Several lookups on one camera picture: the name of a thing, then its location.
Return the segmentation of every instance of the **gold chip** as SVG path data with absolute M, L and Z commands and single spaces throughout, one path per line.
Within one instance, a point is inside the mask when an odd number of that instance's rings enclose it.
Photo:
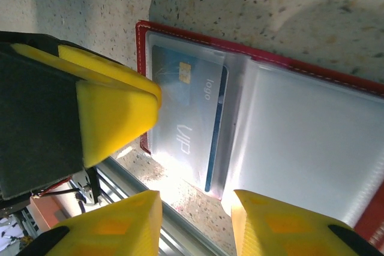
M 179 63 L 179 80 L 186 84 L 191 82 L 191 65 L 188 63 Z

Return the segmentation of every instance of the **yellow foam pad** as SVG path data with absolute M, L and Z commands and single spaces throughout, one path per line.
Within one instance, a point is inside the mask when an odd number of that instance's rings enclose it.
M 232 223 L 238 256 L 357 255 L 328 228 L 341 221 L 250 191 L 234 191 Z
M 157 256 L 162 221 L 158 191 L 145 191 L 57 226 L 70 231 L 47 256 Z
M 79 48 L 59 45 L 58 50 L 59 57 L 62 59 L 154 94 L 157 97 L 158 106 L 161 106 L 159 85 L 133 69 Z
M 84 165 L 97 164 L 157 121 L 157 99 L 142 90 L 76 83 Z
M 25 44 L 12 47 L 23 56 L 84 79 L 76 83 L 76 91 L 85 167 L 98 164 L 155 125 L 158 98 L 154 94 Z

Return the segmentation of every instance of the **wire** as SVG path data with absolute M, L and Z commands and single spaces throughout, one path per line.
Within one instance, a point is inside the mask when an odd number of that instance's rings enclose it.
M 79 205 L 80 207 L 80 211 L 83 213 L 85 213 L 85 208 L 84 208 L 84 203 L 82 201 L 78 201 L 77 204 Z
M 40 197 L 42 197 L 43 195 L 45 195 L 45 194 L 47 194 L 49 191 L 51 191 L 52 189 L 55 189 L 55 188 L 57 188 L 57 187 L 59 187 L 60 185 L 62 185 L 62 184 L 64 184 L 64 183 L 67 183 L 69 180 L 71 180 L 71 176 L 69 176 L 69 177 L 67 177 L 67 178 L 65 178 L 65 179 L 63 179 L 63 180 L 61 180 L 61 181 L 59 181 L 58 183 L 56 183 L 56 184 L 53 184 L 53 185 L 51 185 L 51 186 L 49 186 L 48 188 L 46 188 L 46 189 L 43 189 L 43 190 L 41 190 L 40 192 L 38 192 L 38 193 L 32 193 L 32 196 L 34 197 L 34 198 L 40 198 Z
M 80 191 L 80 189 L 79 189 L 79 188 L 72 188 L 72 189 L 68 189 L 68 190 L 62 190 L 62 191 L 55 191 L 55 192 L 44 193 L 43 195 L 41 195 L 41 196 L 39 196 L 39 197 L 61 195 L 61 194 L 67 194 L 67 193 L 77 192 L 77 191 Z

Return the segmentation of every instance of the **red card holder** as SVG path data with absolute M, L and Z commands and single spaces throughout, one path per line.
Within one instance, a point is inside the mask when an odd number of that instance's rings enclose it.
M 191 31 L 162 25 L 141 20 L 136 24 L 136 44 L 137 44 L 137 70 L 146 76 L 146 33 L 148 31 L 180 38 L 192 43 L 203 44 L 218 50 L 231 53 L 241 53 L 250 56 L 252 60 L 274 64 L 296 73 L 322 79 L 327 82 L 347 86 L 352 89 L 364 91 L 369 94 L 384 97 L 384 85 L 372 82 L 356 76 L 340 73 L 338 71 L 318 67 L 302 61 L 290 59 L 276 55 L 264 50 L 255 49 L 242 44 L 221 40 L 214 37 L 198 34 Z M 147 135 L 140 137 L 140 146 L 143 150 L 148 150 Z M 371 203 L 365 210 L 363 216 L 356 225 L 356 232 L 370 241 L 375 247 L 380 248 L 384 243 L 384 184 L 380 186 Z

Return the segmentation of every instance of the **speckled countertop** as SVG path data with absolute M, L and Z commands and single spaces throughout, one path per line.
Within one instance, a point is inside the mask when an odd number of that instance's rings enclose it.
M 1 30 L 51 34 L 130 67 L 134 25 L 150 19 L 384 82 L 384 0 L 0 0 L 0 7 Z M 148 186 L 163 183 L 162 197 L 234 255 L 220 204 L 132 147 L 118 161 Z

